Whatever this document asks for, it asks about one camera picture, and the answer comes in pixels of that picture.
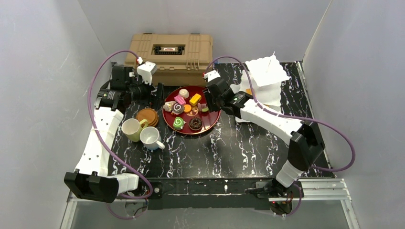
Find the wooden coaster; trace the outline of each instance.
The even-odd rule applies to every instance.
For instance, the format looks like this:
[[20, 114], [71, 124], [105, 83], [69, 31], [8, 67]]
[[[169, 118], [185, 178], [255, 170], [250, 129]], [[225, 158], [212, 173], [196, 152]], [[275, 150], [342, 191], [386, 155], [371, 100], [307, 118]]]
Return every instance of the wooden coaster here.
[[158, 123], [158, 113], [152, 108], [145, 108], [140, 110], [135, 118], [138, 121], [146, 119], [149, 123], [149, 126], [155, 126]]

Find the mug handle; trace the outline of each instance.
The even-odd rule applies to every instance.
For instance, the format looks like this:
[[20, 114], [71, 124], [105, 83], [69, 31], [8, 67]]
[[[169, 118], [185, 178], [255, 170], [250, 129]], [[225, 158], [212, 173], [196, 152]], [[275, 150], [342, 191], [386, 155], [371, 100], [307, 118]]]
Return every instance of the mug handle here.
[[157, 141], [156, 143], [158, 144], [159, 148], [161, 148], [161, 149], [166, 148], [165, 145], [162, 142]]
[[149, 123], [146, 119], [143, 119], [142, 121], [139, 122], [139, 125], [140, 125], [140, 128], [143, 130], [146, 127], [148, 127]]

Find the mug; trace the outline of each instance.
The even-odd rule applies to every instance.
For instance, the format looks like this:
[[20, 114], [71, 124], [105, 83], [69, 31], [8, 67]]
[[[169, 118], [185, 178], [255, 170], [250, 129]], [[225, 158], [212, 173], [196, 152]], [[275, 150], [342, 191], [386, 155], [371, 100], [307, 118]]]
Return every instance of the mug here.
[[149, 150], [165, 148], [165, 145], [162, 143], [162, 138], [159, 134], [159, 130], [152, 126], [143, 129], [143, 131], [140, 133], [140, 141]]
[[145, 129], [148, 126], [148, 121], [146, 119], [143, 119], [142, 121], [138, 121], [135, 118], [130, 118], [126, 120], [122, 124], [122, 132], [127, 136], [127, 138], [133, 142], [139, 142], [140, 140], [140, 133], [142, 132], [143, 129]]

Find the yellow block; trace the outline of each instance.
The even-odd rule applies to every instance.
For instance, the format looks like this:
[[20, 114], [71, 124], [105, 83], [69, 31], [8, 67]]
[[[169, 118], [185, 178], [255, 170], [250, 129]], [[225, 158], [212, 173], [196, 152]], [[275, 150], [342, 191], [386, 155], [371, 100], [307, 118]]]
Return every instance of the yellow block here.
[[191, 99], [190, 99], [190, 104], [192, 106], [196, 106], [197, 103], [201, 100], [201, 95], [195, 94]]

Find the gray floor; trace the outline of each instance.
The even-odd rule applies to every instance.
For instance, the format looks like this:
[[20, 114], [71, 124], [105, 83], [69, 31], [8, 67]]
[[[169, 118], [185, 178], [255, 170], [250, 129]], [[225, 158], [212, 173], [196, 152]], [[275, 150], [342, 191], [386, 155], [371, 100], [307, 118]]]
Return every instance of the gray floor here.
[[[124, 203], [112, 209], [126, 216]], [[113, 217], [104, 203], [78, 202], [74, 229], [159, 228], [159, 229], [346, 229], [346, 218], [339, 200], [303, 201], [299, 211], [282, 219], [250, 208], [164, 209], [148, 211], [136, 220]]]

